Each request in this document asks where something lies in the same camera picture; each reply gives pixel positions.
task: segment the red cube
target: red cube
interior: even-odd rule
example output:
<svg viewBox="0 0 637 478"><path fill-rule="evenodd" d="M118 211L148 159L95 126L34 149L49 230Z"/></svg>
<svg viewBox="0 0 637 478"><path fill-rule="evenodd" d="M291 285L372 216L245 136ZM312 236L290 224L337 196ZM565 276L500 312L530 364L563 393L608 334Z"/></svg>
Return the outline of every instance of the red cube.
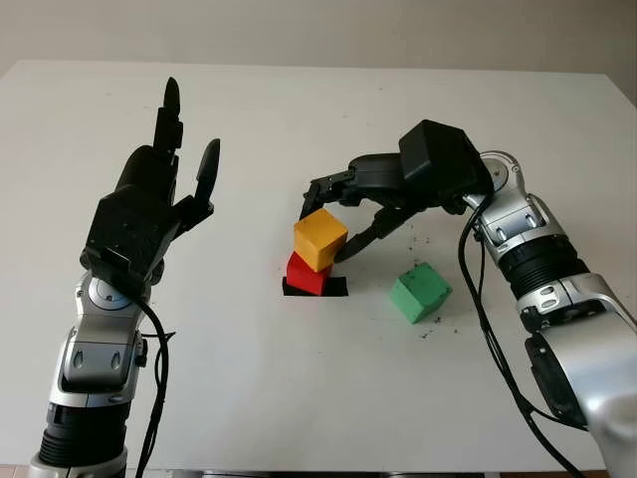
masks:
<svg viewBox="0 0 637 478"><path fill-rule="evenodd" d="M288 261L286 282L289 286L320 296L325 288L330 271L331 266L324 268L322 271L313 271L299 254L293 252Z"/></svg>

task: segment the white wall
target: white wall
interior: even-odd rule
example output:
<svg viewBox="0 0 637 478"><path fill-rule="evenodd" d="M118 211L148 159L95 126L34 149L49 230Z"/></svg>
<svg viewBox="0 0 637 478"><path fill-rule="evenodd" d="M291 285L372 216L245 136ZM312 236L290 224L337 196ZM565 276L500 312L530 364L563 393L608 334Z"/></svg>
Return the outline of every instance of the white wall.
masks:
<svg viewBox="0 0 637 478"><path fill-rule="evenodd" d="M605 73L637 99L635 0L0 0L16 60Z"/></svg>

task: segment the yellow cube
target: yellow cube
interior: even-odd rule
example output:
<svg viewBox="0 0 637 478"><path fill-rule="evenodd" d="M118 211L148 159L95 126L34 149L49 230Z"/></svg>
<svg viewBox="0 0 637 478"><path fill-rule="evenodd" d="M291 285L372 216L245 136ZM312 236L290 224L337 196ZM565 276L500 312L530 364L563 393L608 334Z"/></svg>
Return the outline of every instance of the yellow cube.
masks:
<svg viewBox="0 0 637 478"><path fill-rule="evenodd" d="M295 252L315 272L334 262L347 239L347 228L325 209L319 209L295 224Z"/></svg>

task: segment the green cube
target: green cube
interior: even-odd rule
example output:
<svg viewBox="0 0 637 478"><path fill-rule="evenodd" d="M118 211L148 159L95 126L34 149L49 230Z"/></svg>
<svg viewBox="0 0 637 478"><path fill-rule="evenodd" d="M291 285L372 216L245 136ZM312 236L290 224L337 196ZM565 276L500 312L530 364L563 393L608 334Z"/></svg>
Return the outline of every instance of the green cube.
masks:
<svg viewBox="0 0 637 478"><path fill-rule="evenodd" d="M390 297L407 320L416 324L442 306L451 292L451 286L429 264L421 264L396 280Z"/></svg>

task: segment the toy block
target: toy block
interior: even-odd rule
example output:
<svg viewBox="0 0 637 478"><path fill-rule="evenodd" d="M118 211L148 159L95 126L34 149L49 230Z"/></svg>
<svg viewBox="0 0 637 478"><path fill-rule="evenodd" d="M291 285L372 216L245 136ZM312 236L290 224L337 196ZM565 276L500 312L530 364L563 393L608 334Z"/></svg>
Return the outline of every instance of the toy block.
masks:
<svg viewBox="0 0 637 478"><path fill-rule="evenodd" d="M313 271L333 264L347 239L347 228L326 209L319 209L295 224L295 252Z"/></svg>
<svg viewBox="0 0 637 478"><path fill-rule="evenodd" d="M288 261L286 282L289 286L320 296L329 278L329 271L331 271L331 266L325 267L320 272L313 271L299 254L293 252Z"/></svg>
<svg viewBox="0 0 637 478"><path fill-rule="evenodd" d="M416 324L442 306L451 292L451 286L429 264L421 264L396 280L390 297L407 320Z"/></svg>

